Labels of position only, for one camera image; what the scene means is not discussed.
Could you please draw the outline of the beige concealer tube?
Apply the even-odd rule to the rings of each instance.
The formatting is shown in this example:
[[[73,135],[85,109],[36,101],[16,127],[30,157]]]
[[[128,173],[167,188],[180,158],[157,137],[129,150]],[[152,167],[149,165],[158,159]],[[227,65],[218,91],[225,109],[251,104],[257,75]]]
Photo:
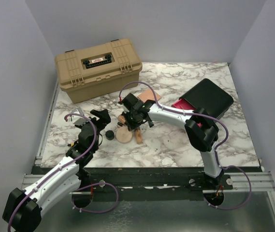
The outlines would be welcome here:
[[[143,143],[142,132],[139,127],[135,129],[134,135],[135,135],[136,143],[142,144]]]

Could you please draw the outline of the round wooden compact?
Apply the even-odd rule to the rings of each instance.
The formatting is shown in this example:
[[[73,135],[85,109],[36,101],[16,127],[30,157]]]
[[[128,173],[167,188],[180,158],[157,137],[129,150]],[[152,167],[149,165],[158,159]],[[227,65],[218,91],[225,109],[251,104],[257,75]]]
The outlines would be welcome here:
[[[132,132],[129,131],[128,128],[125,126],[118,128],[116,131],[116,139],[123,144],[130,142],[132,136]]]

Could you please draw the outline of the pink top drawer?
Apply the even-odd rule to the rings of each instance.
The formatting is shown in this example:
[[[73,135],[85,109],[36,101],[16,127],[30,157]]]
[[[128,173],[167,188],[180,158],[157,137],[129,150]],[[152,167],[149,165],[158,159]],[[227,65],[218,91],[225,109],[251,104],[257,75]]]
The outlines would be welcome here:
[[[175,103],[172,104],[173,108],[181,109],[181,110],[195,110],[190,103],[188,103],[185,99],[179,99]]]

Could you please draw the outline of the small black round jar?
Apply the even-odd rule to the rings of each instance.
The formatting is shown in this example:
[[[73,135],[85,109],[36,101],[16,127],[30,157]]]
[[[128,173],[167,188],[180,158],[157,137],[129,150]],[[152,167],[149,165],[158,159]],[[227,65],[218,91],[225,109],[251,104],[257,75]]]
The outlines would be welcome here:
[[[115,134],[112,130],[108,130],[105,133],[105,137],[106,137],[107,140],[111,141],[115,138]]]

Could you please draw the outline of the black makeup drawer organizer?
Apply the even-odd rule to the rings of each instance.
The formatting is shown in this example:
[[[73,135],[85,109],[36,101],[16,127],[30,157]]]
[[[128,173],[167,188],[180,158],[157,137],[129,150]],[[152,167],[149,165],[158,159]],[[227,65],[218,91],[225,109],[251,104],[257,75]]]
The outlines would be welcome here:
[[[179,99],[185,99],[195,109],[203,108],[208,115],[220,119],[233,104],[233,98],[209,79],[203,79]]]

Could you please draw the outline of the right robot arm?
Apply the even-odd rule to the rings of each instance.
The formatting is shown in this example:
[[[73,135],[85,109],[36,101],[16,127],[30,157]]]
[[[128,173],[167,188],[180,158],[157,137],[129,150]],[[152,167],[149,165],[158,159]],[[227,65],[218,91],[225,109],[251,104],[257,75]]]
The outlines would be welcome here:
[[[154,100],[142,102],[131,93],[124,99],[120,99],[119,103],[123,105],[122,115],[130,131],[145,123],[152,127],[154,122],[162,122],[183,129],[187,133],[190,144],[201,154],[205,185],[210,189],[216,189],[221,185],[224,171],[220,167],[216,154],[218,126],[206,111],[158,106]]]

